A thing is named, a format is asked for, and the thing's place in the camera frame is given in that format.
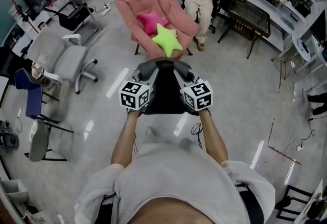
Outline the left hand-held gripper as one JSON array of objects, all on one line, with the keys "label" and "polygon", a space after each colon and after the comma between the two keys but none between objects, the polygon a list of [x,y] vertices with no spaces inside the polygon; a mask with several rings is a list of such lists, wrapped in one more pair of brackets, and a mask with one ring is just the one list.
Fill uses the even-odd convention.
[{"label": "left hand-held gripper", "polygon": [[156,68],[142,73],[137,69],[124,80],[119,89],[120,105],[128,112],[144,113],[155,95]]}]

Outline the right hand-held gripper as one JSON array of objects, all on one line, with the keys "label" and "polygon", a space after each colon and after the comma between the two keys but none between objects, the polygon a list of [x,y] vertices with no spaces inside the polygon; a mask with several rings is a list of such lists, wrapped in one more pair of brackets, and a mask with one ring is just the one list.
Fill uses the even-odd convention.
[{"label": "right hand-held gripper", "polygon": [[193,69],[174,68],[174,75],[180,87],[180,98],[187,113],[199,115],[201,110],[213,105],[213,91],[208,81]]}]

